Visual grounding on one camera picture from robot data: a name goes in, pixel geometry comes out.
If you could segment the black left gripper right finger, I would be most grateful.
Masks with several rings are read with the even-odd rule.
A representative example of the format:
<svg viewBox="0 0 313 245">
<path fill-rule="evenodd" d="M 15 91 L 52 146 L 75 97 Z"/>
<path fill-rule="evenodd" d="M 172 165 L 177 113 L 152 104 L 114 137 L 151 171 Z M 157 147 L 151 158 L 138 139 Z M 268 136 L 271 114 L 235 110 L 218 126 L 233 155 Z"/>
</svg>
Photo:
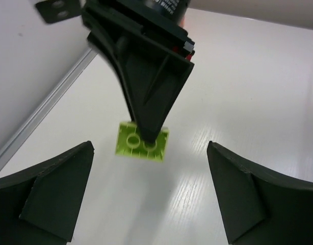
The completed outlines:
<svg viewBox="0 0 313 245">
<path fill-rule="evenodd" d="M 313 244 L 313 182 L 216 142 L 208 144 L 207 158 L 229 244 Z"/>
</svg>

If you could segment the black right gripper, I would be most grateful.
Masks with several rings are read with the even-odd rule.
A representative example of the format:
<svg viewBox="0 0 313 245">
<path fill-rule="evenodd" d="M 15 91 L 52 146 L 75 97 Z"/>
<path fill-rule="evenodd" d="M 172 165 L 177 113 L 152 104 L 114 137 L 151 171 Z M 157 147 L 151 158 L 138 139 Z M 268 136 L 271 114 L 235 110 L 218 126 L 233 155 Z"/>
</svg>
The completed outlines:
<svg viewBox="0 0 313 245">
<path fill-rule="evenodd" d="M 86 1 L 89 45 L 112 65 L 144 141 L 154 142 L 194 64 L 195 42 L 184 29 L 190 1 Z M 157 43 L 126 37 L 114 20 L 138 25 Z"/>
</svg>

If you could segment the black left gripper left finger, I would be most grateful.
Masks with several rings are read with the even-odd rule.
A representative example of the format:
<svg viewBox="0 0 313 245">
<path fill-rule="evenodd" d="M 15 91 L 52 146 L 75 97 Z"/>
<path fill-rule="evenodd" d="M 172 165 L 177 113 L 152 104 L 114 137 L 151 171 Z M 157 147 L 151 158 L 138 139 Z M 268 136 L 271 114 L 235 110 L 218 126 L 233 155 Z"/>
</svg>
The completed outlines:
<svg viewBox="0 0 313 245">
<path fill-rule="evenodd" d="M 93 156 L 86 141 L 0 178 L 0 244 L 71 242 Z"/>
</svg>

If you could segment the yellow-green lego brick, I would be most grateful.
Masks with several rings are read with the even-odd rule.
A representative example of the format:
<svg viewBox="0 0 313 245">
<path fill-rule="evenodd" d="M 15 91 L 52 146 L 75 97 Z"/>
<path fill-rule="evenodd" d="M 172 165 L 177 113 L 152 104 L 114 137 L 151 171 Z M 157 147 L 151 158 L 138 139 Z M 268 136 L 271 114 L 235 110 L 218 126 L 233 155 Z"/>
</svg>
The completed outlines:
<svg viewBox="0 0 313 245">
<path fill-rule="evenodd" d="M 163 127 L 154 143 L 143 140 L 134 122 L 119 124 L 115 154 L 144 160 L 163 162 L 169 138 L 169 129 Z"/>
</svg>

